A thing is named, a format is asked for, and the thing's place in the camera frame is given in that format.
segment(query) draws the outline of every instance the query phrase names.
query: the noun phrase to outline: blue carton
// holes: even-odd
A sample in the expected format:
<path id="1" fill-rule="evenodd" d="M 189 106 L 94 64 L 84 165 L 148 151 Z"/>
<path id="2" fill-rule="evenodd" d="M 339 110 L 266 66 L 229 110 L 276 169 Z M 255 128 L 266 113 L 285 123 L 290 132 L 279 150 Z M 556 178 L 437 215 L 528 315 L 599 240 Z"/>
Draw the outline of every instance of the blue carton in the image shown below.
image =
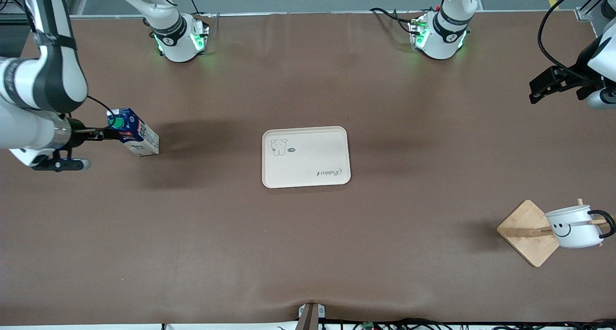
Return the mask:
<path id="1" fill-rule="evenodd" d="M 110 129 L 119 131 L 120 141 L 135 155 L 158 154 L 158 134 L 130 108 L 107 111 Z"/>

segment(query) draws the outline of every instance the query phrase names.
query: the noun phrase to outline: robotic arm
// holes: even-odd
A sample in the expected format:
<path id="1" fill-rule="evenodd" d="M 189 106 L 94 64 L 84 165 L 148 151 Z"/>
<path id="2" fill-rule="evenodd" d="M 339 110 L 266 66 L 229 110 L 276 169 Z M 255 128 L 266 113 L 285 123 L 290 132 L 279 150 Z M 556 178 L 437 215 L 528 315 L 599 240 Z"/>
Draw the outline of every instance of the robotic arm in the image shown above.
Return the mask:
<path id="1" fill-rule="evenodd" d="M 125 0 L 152 28 L 161 54 L 186 62 L 205 52 L 209 27 L 189 14 L 180 14 L 171 0 Z"/>
<path id="2" fill-rule="evenodd" d="M 455 54 L 466 36 L 466 28 L 477 11 L 479 0 L 443 0 L 440 9 L 410 24 L 411 44 L 436 60 Z"/>
<path id="3" fill-rule="evenodd" d="M 89 168 L 87 159 L 71 158 L 72 149 L 84 141 L 118 140 L 119 133 L 66 117 L 88 97 L 66 2 L 14 1 L 29 17 L 40 56 L 0 57 L 0 148 L 35 170 Z M 180 14 L 170 0 L 126 1 L 143 13 L 170 60 L 185 62 L 205 51 L 207 25 Z M 61 157 L 60 151 L 67 156 Z"/>
<path id="4" fill-rule="evenodd" d="M 616 108 L 616 19 L 603 30 L 568 69 L 552 65 L 530 82 L 530 102 L 576 87 L 579 100 L 593 109 Z"/>
<path id="5" fill-rule="evenodd" d="M 88 95 L 64 0 L 16 0 L 29 12 L 37 59 L 0 58 L 0 148 L 36 166 L 71 138 L 70 113 Z"/>

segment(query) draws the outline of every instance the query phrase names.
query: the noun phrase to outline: brown tablecloth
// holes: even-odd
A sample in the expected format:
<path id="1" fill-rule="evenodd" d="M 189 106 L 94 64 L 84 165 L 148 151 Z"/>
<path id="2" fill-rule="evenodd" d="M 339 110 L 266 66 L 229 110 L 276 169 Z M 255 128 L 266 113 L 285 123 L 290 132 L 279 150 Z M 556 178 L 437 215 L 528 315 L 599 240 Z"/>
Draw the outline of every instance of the brown tablecloth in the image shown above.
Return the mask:
<path id="1" fill-rule="evenodd" d="M 87 143 L 91 170 L 55 174 L 0 152 L 0 323 L 284 321 L 308 301 L 330 318 L 613 317 L 616 240 L 533 268 L 495 230 L 524 199 L 616 212 L 616 114 L 574 92 L 528 102 L 542 16 L 477 14 L 447 61 L 382 15 L 223 17 L 187 64 L 138 19 L 75 21 L 90 94 L 133 108 L 161 154 Z M 566 63 L 593 39 L 572 12 L 545 35 Z M 311 126 L 347 130 L 351 181 L 265 188 L 262 134 Z"/>

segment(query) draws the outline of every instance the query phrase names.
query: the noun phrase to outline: mug rack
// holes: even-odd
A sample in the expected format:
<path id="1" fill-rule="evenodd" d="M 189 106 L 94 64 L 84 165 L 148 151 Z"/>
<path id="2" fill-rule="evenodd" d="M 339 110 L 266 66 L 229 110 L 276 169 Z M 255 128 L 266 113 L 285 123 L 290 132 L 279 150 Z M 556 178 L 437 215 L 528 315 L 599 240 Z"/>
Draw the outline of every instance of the mug rack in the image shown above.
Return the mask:
<path id="1" fill-rule="evenodd" d="M 588 224 L 607 225 L 605 219 Z M 535 203 L 523 201 L 497 227 L 497 232 L 532 266 L 540 267 L 559 247 L 548 219 Z"/>

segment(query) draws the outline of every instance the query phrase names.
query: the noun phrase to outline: white mug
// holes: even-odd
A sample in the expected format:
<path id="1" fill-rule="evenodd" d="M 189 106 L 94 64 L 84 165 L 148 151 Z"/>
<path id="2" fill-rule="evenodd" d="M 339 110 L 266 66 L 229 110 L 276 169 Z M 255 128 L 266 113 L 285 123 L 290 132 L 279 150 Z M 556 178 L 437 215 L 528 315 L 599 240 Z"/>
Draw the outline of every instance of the white mug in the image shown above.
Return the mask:
<path id="1" fill-rule="evenodd" d="M 602 234 L 598 225 L 588 224 L 593 214 L 601 215 L 610 225 L 610 231 Z M 602 210 L 591 210 L 590 205 L 577 205 L 545 214 L 563 248 L 583 248 L 598 245 L 604 238 L 614 234 L 614 219 Z"/>

